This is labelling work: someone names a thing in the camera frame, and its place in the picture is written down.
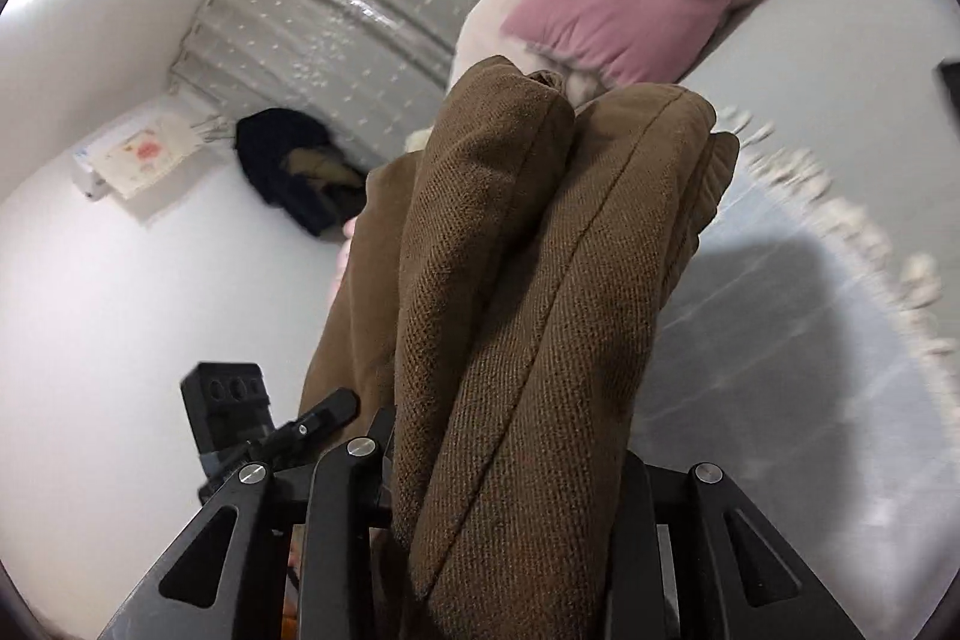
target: paper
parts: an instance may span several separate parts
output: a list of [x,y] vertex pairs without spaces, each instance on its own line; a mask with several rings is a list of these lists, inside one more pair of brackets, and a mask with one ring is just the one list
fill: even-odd
[[169,175],[203,145],[186,119],[173,114],[158,115],[124,130],[123,138],[113,145],[88,148],[90,165],[124,199]]

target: metal screw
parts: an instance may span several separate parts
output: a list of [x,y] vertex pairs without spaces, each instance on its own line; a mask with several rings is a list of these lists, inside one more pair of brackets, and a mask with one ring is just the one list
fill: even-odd
[[373,451],[376,451],[376,442],[369,437],[357,437],[347,442],[347,453],[350,456],[363,458],[363,456],[370,456]]
[[716,464],[709,463],[708,461],[697,464],[697,468],[693,470],[693,474],[697,476],[697,480],[700,482],[714,483],[723,480],[723,470]]
[[253,485],[267,477],[267,468],[263,464],[247,464],[240,470],[240,482]]

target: gray bedsheet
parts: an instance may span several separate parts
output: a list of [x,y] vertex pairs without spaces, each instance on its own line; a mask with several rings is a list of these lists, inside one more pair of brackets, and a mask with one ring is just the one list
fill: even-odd
[[765,0],[683,81],[772,121],[762,148],[810,148],[834,196],[930,253],[940,334],[960,338],[960,127],[934,68],[960,56],[954,0]]
[[631,448],[720,464],[868,640],[913,638],[960,566],[949,411],[856,268],[744,169],[661,314]]

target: black metal frame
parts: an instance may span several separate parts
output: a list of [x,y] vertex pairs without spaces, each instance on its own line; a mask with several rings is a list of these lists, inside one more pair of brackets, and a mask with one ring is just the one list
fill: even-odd
[[[277,470],[251,461],[233,471],[101,640],[277,640],[292,528],[300,523],[299,640],[373,640],[370,530],[390,527],[392,423],[394,411],[381,410],[366,437],[316,465]],[[670,535],[683,640],[862,640],[719,467],[699,464],[683,474],[646,466],[632,453],[611,540],[606,637],[677,636],[670,634],[658,525]]]

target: brown corduroy fabric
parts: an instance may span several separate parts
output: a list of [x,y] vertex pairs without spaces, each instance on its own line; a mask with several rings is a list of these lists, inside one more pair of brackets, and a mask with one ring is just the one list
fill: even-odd
[[488,59],[373,177],[304,386],[357,389],[354,431],[397,403],[404,636],[590,634],[656,313],[733,173],[692,92],[558,87]]

